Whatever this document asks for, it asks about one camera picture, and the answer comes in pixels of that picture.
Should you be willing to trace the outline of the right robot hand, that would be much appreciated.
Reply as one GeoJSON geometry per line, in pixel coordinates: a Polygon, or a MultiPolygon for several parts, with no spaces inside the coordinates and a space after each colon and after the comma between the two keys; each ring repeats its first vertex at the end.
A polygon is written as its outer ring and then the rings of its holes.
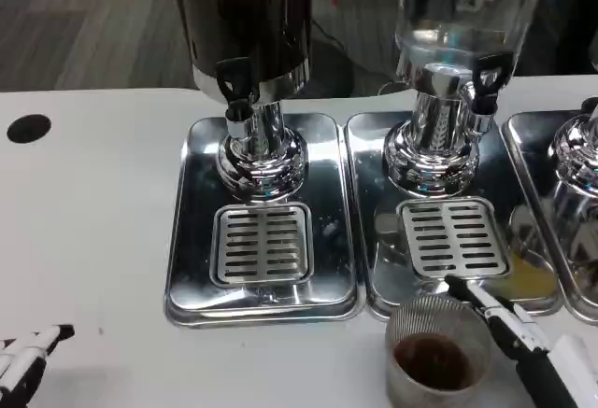
{"type": "Polygon", "coordinates": [[[595,407],[597,380],[582,339],[563,335],[551,342],[518,304],[494,297],[472,280],[445,277],[448,294],[468,302],[494,342],[515,362],[520,381],[537,407],[595,407]]]}

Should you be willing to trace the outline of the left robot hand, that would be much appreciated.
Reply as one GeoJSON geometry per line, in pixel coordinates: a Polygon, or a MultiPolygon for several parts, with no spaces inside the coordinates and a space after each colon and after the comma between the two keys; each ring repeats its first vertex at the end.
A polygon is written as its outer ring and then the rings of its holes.
{"type": "Polygon", "coordinates": [[[48,357],[75,335],[72,324],[58,324],[1,341],[1,406],[26,407],[39,388],[48,357]]]}

